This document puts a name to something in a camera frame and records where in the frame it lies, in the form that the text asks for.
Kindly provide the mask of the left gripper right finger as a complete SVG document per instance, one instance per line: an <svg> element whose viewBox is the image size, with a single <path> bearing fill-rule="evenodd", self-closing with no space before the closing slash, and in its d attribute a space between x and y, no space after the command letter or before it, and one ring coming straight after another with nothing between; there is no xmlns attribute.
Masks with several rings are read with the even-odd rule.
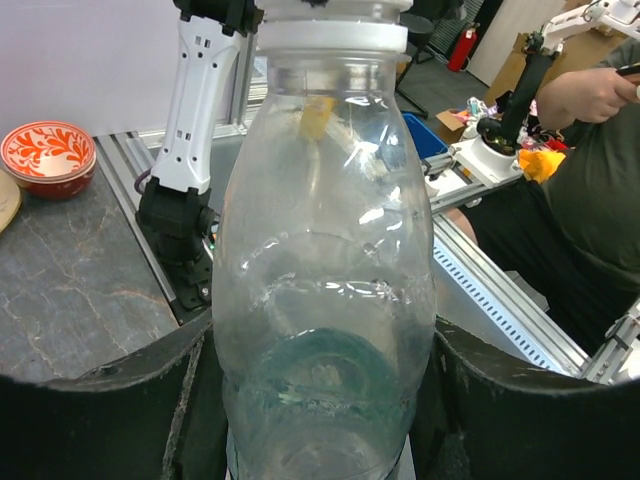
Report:
<svg viewBox="0 0 640 480"><path fill-rule="evenodd" d="M419 479L636 479L639 382L536 367L440 318L410 444Z"/></svg>

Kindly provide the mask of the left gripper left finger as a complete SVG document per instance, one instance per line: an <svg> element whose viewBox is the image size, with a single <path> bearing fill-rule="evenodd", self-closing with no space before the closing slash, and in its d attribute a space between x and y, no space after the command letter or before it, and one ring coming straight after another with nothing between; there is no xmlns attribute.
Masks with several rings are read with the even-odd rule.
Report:
<svg viewBox="0 0 640 480"><path fill-rule="evenodd" d="M222 479L227 419L209 312L76 379L1 378L4 479Z"/></svg>

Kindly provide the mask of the green label water bottle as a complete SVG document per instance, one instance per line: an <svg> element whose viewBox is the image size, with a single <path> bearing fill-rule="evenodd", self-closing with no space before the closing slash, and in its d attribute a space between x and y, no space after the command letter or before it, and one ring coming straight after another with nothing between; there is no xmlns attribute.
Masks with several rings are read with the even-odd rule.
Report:
<svg viewBox="0 0 640 480"><path fill-rule="evenodd" d="M435 330L428 188L395 98L406 1L263 1L267 93L215 240L235 479L392 479Z"/></svg>

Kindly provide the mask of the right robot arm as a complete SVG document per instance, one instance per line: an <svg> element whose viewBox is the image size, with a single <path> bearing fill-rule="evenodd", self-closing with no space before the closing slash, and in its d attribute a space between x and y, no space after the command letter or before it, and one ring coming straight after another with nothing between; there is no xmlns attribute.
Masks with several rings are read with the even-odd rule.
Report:
<svg viewBox="0 0 640 480"><path fill-rule="evenodd" d="M178 1L178 65L164 141L135 183L136 215L177 303L211 303L211 144L225 84L244 38L256 32L252 1Z"/></svg>

